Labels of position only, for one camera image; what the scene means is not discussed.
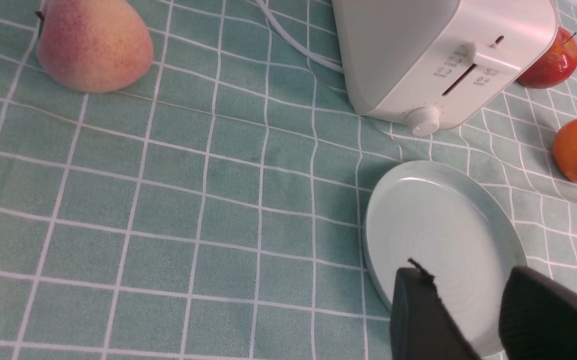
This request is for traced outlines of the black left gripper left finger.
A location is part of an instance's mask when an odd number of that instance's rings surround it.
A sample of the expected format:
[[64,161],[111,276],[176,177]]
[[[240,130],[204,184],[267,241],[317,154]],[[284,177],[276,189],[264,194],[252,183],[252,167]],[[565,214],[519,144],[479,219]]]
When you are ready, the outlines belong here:
[[439,296],[435,276],[416,260],[399,268],[389,322],[394,360],[479,360]]

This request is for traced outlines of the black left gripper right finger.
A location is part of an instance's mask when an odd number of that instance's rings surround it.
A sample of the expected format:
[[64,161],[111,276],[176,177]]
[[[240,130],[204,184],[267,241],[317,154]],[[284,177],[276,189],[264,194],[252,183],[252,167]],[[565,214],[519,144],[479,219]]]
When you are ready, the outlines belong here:
[[503,290],[498,333],[510,360],[577,360],[577,293],[515,266]]

